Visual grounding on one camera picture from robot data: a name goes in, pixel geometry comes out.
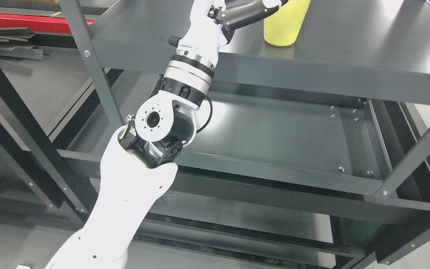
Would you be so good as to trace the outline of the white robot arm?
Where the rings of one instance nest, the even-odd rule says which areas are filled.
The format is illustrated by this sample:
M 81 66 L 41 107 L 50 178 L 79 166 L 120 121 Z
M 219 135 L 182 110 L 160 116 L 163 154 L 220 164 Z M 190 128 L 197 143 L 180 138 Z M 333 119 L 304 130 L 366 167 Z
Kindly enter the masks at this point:
M 161 87 L 114 131 L 100 162 L 100 189 L 85 225 L 47 269 L 124 269 L 128 248 L 155 201 L 172 186 L 175 159 L 193 142 L 195 112 L 208 95 L 218 57 L 178 50 Z

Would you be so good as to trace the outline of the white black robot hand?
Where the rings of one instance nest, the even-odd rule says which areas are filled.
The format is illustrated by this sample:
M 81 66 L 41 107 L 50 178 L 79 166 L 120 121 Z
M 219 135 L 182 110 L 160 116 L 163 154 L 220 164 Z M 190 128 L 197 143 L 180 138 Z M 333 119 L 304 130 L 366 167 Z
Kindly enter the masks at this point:
M 189 30 L 182 38 L 169 38 L 169 43 L 177 46 L 172 60 L 214 70 L 220 49 L 231 42 L 235 30 L 273 15 L 287 3 L 287 0 L 195 0 L 190 10 Z

